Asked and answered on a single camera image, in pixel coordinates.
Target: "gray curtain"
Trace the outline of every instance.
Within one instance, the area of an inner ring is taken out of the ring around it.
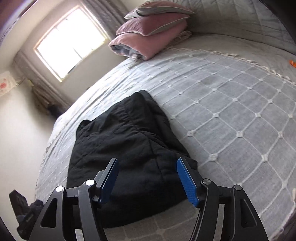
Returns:
[[[110,39],[116,37],[116,30],[125,23],[128,10],[120,0],[81,0],[97,18]]]
[[[65,112],[72,105],[72,102],[49,83],[21,51],[16,54],[13,61],[13,67],[17,71],[21,71],[24,76],[33,83],[33,93],[41,95],[36,96],[37,99],[46,100],[48,106],[58,106],[62,112]]]

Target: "window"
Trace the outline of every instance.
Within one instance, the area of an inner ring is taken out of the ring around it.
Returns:
[[[76,8],[42,38],[35,51],[47,68],[62,81],[105,40],[103,31],[82,9]]]

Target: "red mark on paper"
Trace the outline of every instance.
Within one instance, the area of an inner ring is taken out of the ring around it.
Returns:
[[[6,88],[6,86],[7,86],[6,83],[1,83],[1,84],[0,84],[0,89],[4,89],[4,88]]]

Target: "pink pillow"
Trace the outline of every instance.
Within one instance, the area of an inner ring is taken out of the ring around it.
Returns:
[[[194,14],[190,9],[170,1],[156,1],[145,2],[139,7],[136,7],[133,11],[125,15],[124,18],[139,18],[143,16],[149,16],[158,13],[177,12],[183,14]]]
[[[116,31],[116,34],[132,32],[143,36],[149,36],[165,31],[186,18],[190,18],[190,16],[175,12],[133,18],[121,25]]]
[[[113,39],[109,46],[118,55],[130,57],[136,54],[141,56],[143,60],[148,60],[165,48],[186,27],[187,22],[184,19],[174,27],[154,35],[142,36],[135,33],[125,33]]]

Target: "black mechanical device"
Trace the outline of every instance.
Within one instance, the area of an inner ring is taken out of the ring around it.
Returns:
[[[104,171],[80,187],[56,187],[40,213],[29,241],[76,241],[74,204],[79,206],[84,240],[107,241],[97,209],[108,202],[118,172],[118,160],[112,158]],[[177,161],[177,172],[188,200],[200,208],[190,241],[213,241],[219,204],[225,205],[221,241],[268,241],[259,216],[241,186],[220,187],[210,179],[202,179],[185,158]]]

